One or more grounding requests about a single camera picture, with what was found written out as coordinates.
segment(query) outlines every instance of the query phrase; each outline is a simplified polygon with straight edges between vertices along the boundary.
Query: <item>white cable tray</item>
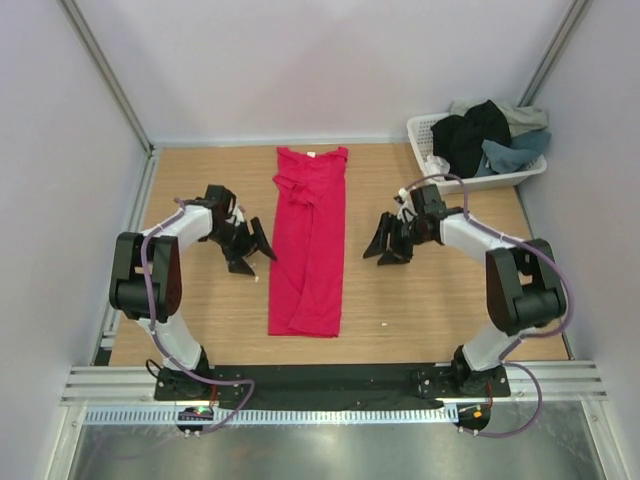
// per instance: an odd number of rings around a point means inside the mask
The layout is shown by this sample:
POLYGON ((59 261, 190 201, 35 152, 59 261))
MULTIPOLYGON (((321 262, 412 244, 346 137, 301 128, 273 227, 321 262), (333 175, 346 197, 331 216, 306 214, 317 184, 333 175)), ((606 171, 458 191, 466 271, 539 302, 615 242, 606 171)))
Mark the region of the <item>white cable tray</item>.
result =
MULTIPOLYGON (((177 425, 193 424, 193 421, 178 421, 179 412, 185 406, 157 407, 89 407, 84 425, 177 425)), ((213 420, 203 424, 217 423, 230 413, 229 410, 214 409, 213 420)), ((451 423, 458 421, 455 404, 447 404, 437 410, 400 411, 342 411, 342 412, 296 412, 271 410, 243 410, 229 426, 263 425, 368 425, 399 423, 451 423)))

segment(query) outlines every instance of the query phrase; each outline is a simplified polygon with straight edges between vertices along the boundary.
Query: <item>white backdrop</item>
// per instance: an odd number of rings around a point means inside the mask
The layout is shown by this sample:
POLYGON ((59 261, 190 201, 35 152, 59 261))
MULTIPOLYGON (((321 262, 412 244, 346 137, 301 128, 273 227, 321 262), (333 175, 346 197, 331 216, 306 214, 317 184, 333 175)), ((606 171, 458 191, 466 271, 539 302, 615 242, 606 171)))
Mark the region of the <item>white backdrop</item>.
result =
POLYGON ((406 136, 516 101, 569 0, 79 0, 154 142, 406 136))
POLYGON ((538 104, 553 133, 549 170, 522 184, 536 235, 547 238, 576 293, 569 340, 593 359, 640 478, 640 3, 593 2, 538 104))
POLYGON ((42 479, 144 163, 55 1, 0 2, 0 465, 42 479))

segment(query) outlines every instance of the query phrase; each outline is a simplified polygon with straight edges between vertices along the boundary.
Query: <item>metal floor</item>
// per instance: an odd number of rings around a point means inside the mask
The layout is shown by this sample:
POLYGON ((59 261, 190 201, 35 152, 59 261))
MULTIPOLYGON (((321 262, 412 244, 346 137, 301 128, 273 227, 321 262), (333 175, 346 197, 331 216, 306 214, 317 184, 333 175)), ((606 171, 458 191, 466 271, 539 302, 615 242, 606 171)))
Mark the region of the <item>metal floor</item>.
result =
MULTIPOLYGON (((487 431, 521 425, 534 407, 494 405, 487 431)), ((451 424, 237 427, 187 440, 176 432, 174 426, 85 426, 69 478, 605 479, 580 402, 545 403, 536 424, 506 440, 459 434, 451 424), (116 458, 126 455, 137 458, 116 458)))

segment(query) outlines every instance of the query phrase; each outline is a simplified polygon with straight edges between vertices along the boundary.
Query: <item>teal cloth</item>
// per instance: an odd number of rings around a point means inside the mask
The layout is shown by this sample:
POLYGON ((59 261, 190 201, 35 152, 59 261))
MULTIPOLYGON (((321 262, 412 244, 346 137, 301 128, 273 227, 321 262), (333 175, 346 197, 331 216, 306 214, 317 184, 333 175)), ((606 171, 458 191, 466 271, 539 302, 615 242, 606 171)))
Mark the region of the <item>teal cloth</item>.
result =
POLYGON ((517 172, 544 153, 550 138, 546 130, 534 130, 513 137, 509 147, 485 140, 484 155, 474 177, 517 172))

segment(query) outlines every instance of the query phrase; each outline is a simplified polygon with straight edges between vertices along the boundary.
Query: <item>pile of clothes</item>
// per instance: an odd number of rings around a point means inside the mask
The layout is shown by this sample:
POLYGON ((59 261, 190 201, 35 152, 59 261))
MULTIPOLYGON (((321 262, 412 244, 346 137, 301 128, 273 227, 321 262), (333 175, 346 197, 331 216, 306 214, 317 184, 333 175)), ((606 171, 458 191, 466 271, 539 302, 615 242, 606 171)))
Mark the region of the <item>pile of clothes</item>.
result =
POLYGON ((431 127, 433 155, 425 162, 431 175, 472 178, 517 172, 544 153, 551 137, 547 115, 538 107, 456 101, 450 113, 431 127))

